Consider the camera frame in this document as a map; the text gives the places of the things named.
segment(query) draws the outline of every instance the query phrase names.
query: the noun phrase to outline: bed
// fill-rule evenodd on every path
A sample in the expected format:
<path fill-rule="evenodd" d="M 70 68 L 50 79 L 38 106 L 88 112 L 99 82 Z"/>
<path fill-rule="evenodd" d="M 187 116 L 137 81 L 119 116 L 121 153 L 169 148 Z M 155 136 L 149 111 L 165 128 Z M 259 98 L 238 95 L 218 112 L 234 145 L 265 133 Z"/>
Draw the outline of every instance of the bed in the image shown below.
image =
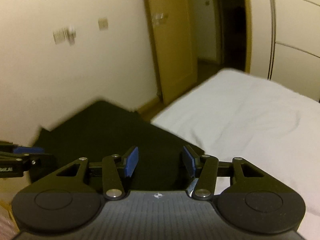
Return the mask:
<path fill-rule="evenodd" d="M 306 203 L 298 232 L 320 235 L 320 104 L 232 69 L 183 96 L 152 124 L 231 161 L 241 156 L 296 190 Z M 229 186 L 218 178 L 215 194 Z"/>

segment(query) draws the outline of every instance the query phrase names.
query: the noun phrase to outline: blue gripper pad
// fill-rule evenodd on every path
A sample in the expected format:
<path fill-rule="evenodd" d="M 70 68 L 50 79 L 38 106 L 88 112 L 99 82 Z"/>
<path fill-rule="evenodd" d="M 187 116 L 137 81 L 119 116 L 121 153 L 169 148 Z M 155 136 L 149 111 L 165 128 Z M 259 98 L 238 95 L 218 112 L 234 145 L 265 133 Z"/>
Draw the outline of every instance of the blue gripper pad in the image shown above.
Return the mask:
<path fill-rule="evenodd" d="M 137 166 L 139 161 L 139 150 L 138 147 L 135 147 L 130 155 L 127 157 L 125 167 L 124 167 L 124 176 L 131 177 L 134 169 Z"/>
<path fill-rule="evenodd" d="M 192 157 L 191 153 L 184 146 L 182 150 L 182 161 L 187 168 L 190 177 L 196 176 L 196 164 L 195 159 Z"/>
<path fill-rule="evenodd" d="M 22 153 L 44 153 L 44 149 L 41 147 L 23 147 L 18 146 L 13 150 L 14 154 L 22 154 Z"/>

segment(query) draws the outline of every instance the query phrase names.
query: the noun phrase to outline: black cloth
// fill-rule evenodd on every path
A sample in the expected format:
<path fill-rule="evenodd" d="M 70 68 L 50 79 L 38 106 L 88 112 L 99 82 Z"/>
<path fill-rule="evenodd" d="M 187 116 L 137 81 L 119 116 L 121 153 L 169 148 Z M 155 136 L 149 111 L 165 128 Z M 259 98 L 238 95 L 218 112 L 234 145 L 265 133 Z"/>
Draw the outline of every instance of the black cloth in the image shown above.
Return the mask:
<path fill-rule="evenodd" d="M 101 162 L 103 157 L 122 155 L 135 145 L 139 148 L 139 162 L 128 189 L 178 190 L 190 182 L 180 159 L 185 144 L 199 155 L 204 152 L 143 121 L 137 113 L 97 101 L 54 130 L 42 129 L 34 146 L 55 155 L 60 168 L 80 157 Z"/>

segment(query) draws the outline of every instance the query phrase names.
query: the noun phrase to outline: gray ribbed panel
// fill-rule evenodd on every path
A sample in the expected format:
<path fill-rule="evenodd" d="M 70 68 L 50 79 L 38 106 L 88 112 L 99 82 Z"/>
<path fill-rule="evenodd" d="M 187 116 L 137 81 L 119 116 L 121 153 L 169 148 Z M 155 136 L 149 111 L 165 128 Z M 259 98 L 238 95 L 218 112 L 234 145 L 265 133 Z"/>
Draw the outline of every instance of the gray ribbed panel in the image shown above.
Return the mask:
<path fill-rule="evenodd" d="M 100 215 L 80 230 L 64 236 L 31 236 L 17 240 L 303 240 L 295 232 L 279 236 L 257 236 L 225 223 L 207 201 L 197 201 L 184 191 L 132 191 L 120 201 L 106 203 Z"/>

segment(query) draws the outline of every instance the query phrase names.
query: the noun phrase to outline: wall outlet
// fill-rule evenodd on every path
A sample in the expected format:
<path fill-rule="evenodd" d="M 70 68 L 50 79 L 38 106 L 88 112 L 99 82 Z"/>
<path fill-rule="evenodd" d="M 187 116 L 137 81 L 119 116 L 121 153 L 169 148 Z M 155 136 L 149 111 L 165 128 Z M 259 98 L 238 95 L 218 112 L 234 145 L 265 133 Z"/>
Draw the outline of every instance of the wall outlet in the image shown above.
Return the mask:
<path fill-rule="evenodd" d="M 62 28 L 60 30 L 54 31 L 53 32 L 53 38 L 54 38 L 54 42 L 56 44 L 64 42 L 66 40 L 64 29 Z"/>
<path fill-rule="evenodd" d="M 100 31 L 108 29 L 108 19 L 107 18 L 99 18 L 98 24 L 99 24 Z"/>

